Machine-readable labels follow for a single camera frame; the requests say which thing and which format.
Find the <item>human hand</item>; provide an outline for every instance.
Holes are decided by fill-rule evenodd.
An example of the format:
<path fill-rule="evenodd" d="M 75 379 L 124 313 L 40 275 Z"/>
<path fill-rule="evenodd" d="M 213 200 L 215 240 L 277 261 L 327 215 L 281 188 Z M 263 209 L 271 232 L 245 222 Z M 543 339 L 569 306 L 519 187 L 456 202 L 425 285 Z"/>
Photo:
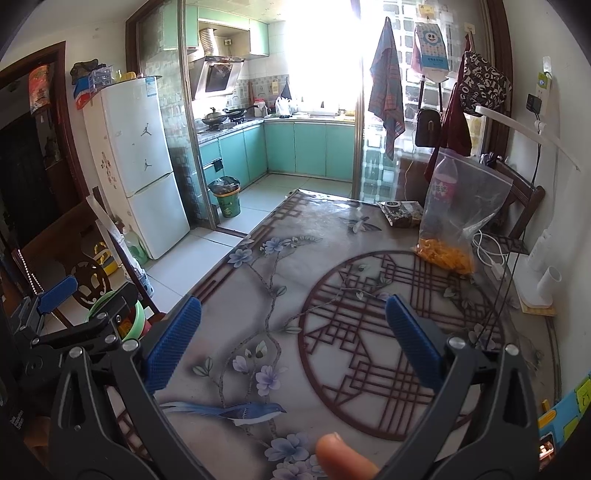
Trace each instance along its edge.
<path fill-rule="evenodd" d="M 338 433 L 316 443 L 316 456 L 330 480 L 371 480 L 379 468 L 349 447 Z"/>

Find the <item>metal screw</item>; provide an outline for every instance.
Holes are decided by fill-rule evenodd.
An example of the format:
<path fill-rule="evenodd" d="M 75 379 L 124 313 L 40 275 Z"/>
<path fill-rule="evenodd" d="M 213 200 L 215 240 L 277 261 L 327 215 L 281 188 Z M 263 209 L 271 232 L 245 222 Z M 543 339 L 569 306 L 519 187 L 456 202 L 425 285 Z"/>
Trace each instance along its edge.
<path fill-rule="evenodd" d="M 455 348 L 456 350 L 461 350 L 466 346 L 465 340 L 459 337 L 451 337 L 448 340 L 448 343 L 452 348 Z"/>
<path fill-rule="evenodd" d="M 82 355 L 82 348 L 79 346 L 74 346 L 70 349 L 70 356 L 72 358 L 78 358 L 80 355 Z"/>
<path fill-rule="evenodd" d="M 519 349 L 517 348 L 517 345 L 513 345 L 512 343 L 505 347 L 505 352 L 512 356 L 519 355 Z"/>
<path fill-rule="evenodd" d="M 123 342 L 123 350 L 126 352 L 133 352 L 137 347 L 139 347 L 139 343 L 133 338 Z"/>

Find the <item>refrigerator door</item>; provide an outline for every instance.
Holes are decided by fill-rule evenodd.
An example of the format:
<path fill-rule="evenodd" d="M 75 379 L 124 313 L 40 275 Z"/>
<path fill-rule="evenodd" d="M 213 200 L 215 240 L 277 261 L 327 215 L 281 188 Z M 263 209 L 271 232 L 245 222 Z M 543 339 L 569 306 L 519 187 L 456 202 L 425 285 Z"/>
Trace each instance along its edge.
<path fill-rule="evenodd" d="M 109 141 L 127 197 L 172 172 L 156 78 L 101 90 Z"/>
<path fill-rule="evenodd" d="M 162 257 L 189 232 L 173 174 L 158 179 L 129 199 L 129 207 L 150 258 Z"/>

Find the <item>red cloth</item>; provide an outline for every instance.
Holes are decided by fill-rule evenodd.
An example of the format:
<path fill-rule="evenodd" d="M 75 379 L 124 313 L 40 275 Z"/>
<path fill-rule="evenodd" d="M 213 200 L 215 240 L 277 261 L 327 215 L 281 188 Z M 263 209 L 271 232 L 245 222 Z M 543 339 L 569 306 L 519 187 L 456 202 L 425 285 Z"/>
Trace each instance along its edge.
<path fill-rule="evenodd" d="M 468 50 L 470 50 L 470 38 L 466 35 L 465 51 Z M 457 81 L 453 86 L 452 96 L 450 97 L 443 125 L 441 126 L 439 146 L 433 150 L 427 168 L 425 169 L 425 178 L 428 182 L 431 182 L 440 148 L 449 148 L 464 157 L 469 157 L 472 152 L 470 129 L 468 128 L 468 122 L 464 116 L 464 109 L 460 102 L 459 85 L 462 84 L 462 80 L 464 79 L 464 58 L 465 55 L 462 56 L 462 62 L 460 63 L 460 68 L 457 72 Z"/>

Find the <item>white refrigerator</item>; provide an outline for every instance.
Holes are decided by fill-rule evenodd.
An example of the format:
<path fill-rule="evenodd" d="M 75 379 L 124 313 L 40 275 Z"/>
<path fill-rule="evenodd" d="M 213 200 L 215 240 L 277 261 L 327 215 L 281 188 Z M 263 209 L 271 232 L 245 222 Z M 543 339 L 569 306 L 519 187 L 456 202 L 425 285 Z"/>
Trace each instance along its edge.
<path fill-rule="evenodd" d="M 83 108 L 106 202 L 138 234 L 150 258 L 189 231 L 160 115 L 155 77 L 102 89 Z"/>

